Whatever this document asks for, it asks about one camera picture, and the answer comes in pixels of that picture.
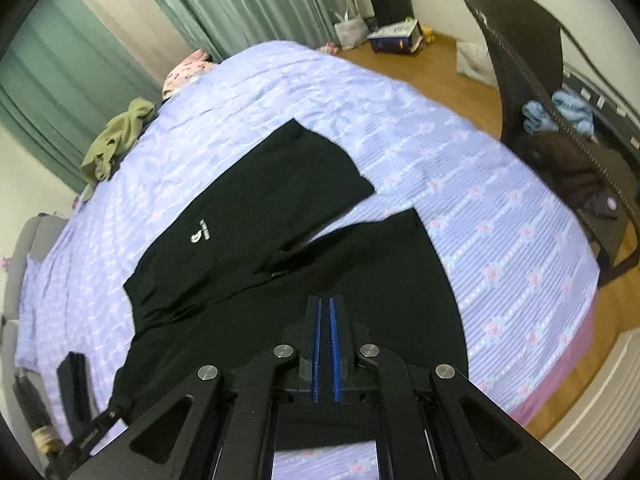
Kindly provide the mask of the black pants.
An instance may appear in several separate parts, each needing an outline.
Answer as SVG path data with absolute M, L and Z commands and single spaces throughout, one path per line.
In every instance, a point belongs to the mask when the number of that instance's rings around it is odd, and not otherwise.
M 331 230 L 374 192 L 324 136 L 287 122 L 217 178 L 146 250 L 124 289 L 134 338 L 113 396 L 131 424 L 206 364 L 245 365 L 312 296 L 406 363 L 467 370 L 461 315 L 414 209 Z

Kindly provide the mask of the lilac floral bed sheet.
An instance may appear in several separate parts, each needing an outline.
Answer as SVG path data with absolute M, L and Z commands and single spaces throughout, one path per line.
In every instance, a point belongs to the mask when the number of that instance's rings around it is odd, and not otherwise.
M 124 283 L 184 207 L 290 119 L 341 145 L 373 184 L 345 223 L 414 209 L 460 308 L 472 382 L 520 424 L 585 354 L 598 265 L 574 214 L 503 144 L 410 84 L 288 41 L 228 58 L 162 105 L 80 205 L 46 258 L 30 257 L 11 364 L 43 382 L 70 436 L 56 370 L 88 360 L 107 404 L 134 334 Z

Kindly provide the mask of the grey bedside furniture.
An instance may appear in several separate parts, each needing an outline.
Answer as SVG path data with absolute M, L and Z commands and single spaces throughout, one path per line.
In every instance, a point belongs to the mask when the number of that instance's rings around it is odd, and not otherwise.
M 67 222 L 67 219 L 43 212 L 26 221 L 15 244 L 6 287 L 1 296 L 1 393 L 6 402 L 3 416 L 18 442 L 30 440 L 30 430 L 13 392 L 14 354 L 23 281 L 29 261 L 43 262 Z

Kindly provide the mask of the olive green garment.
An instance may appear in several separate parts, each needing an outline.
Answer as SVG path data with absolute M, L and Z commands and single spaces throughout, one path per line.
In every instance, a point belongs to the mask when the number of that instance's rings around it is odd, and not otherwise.
M 120 162 L 156 116 L 154 102 L 137 98 L 129 103 L 122 114 L 113 117 L 91 143 L 80 165 L 86 183 L 97 185 L 111 179 Z

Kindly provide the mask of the white plastic bag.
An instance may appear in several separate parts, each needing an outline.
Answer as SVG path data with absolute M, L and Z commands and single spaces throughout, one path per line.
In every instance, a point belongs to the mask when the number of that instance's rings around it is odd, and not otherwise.
M 486 86 L 498 88 L 498 81 L 486 46 L 472 42 L 456 43 L 457 72 Z

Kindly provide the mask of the white paper bag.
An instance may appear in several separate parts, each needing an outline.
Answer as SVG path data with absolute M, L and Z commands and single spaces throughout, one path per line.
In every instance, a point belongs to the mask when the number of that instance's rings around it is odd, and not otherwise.
M 351 18 L 348 13 L 341 15 L 334 11 L 333 14 L 336 17 L 334 30 L 343 50 L 356 48 L 367 40 L 369 29 L 359 14 L 354 18 Z

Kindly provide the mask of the blue cardboard box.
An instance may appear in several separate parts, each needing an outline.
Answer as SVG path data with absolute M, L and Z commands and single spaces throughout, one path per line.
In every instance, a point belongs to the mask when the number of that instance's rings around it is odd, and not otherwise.
M 423 32 L 415 18 L 381 27 L 368 36 L 375 53 L 413 54 L 422 44 Z

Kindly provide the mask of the light blue cloth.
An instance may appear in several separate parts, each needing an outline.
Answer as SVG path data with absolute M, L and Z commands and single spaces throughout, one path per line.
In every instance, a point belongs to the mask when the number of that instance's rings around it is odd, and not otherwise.
M 590 106 L 577 94 L 558 90 L 552 94 L 555 109 L 583 136 L 594 136 L 594 121 Z M 522 107 L 523 128 L 527 133 L 558 131 L 559 126 L 538 101 L 528 101 Z

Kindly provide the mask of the green curtain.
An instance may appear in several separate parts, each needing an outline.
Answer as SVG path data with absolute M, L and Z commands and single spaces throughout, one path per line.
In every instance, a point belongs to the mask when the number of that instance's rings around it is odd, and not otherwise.
M 320 47 L 356 0 L 1 0 L 1 128 L 73 190 L 104 122 L 195 50 Z

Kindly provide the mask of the dark wicker chair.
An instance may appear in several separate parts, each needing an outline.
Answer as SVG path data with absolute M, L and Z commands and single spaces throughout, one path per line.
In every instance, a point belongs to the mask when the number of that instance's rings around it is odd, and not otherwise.
M 535 0 L 463 1 L 480 26 L 494 66 L 502 108 L 502 143 L 515 153 L 514 144 L 527 133 L 522 107 L 528 101 L 538 101 L 558 124 L 558 131 L 569 136 L 576 148 L 589 157 L 616 198 L 616 220 L 570 208 L 599 248 L 600 286 L 614 282 L 639 262 L 638 252 L 624 260 L 616 258 L 626 229 L 639 226 L 639 208 L 634 202 L 637 180 L 620 152 L 578 133 L 551 101 L 552 94 L 562 87 L 562 41 L 570 32 Z

